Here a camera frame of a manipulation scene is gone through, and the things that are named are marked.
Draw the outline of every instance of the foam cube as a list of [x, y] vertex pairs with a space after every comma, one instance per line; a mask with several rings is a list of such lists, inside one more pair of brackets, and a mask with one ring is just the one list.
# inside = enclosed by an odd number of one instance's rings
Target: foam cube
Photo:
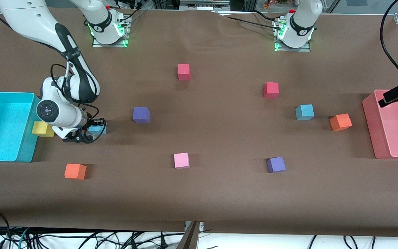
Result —
[[279, 95], [279, 83], [267, 82], [264, 86], [264, 98], [277, 98]]
[[177, 78], [190, 80], [190, 64], [177, 64]]
[[174, 154], [174, 167], [177, 169], [189, 168], [188, 153]]
[[53, 137], [55, 132], [50, 124], [43, 121], [35, 121], [33, 124], [32, 134], [35, 134], [38, 137]]
[[147, 107], [135, 107], [133, 109], [133, 120], [136, 123], [150, 123], [150, 110]]
[[65, 167], [65, 178], [84, 180], [87, 166], [82, 164], [67, 164]]
[[104, 126], [90, 126], [88, 128], [88, 132], [90, 132], [93, 135], [99, 135], [101, 134], [106, 134], [107, 133], [107, 125], [105, 124], [105, 128]]
[[297, 120], [310, 120], [314, 118], [314, 110], [312, 104], [301, 104], [296, 108]]
[[283, 157], [274, 157], [267, 160], [268, 172], [275, 173], [286, 170]]
[[331, 128], [333, 131], [341, 131], [348, 129], [352, 126], [351, 119], [349, 119], [348, 113], [335, 115], [330, 119]]

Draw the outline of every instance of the red plastic bin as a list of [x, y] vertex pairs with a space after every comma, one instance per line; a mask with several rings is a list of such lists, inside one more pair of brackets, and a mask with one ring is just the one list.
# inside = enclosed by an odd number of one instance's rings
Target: red plastic bin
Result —
[[375, 90], [363, 101], [374, 155], [377, 159], [398, 159], [398, 102], [383, 108], [379, 100], [388, 90]]

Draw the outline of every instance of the yellow cube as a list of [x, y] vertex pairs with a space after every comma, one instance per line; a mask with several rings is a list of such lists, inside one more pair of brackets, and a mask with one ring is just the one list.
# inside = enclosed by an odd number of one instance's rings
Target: yellow cube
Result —
[[50, 124], [42, 121], [35, 121], [32, 129], [32, 134], [35, 134], [38, 137], [53, 137], [55, 135], [55, 132], [53, 131]]

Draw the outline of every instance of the purple cube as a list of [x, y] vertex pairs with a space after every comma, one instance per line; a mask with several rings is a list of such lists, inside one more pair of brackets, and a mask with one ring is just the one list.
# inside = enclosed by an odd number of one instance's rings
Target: purple cube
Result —
[[135, 107], [133, 109], [133, 120], [136, 123], [150, 123], [150, 110], [147, 107]]
[[270, 173], [281, 172], [286, 170], [283, 157], [270, 158], [268, 159], [267, 164], [268, 164], [268, 172]]

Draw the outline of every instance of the blue plastic bin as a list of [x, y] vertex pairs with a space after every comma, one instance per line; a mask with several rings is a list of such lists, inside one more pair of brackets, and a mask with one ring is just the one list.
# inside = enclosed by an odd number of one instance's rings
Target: blue plastic bin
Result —
[[0, 161], [32, 161], [38, 137], [31, 133], [39, 98], [33, 93], [0, 92]]

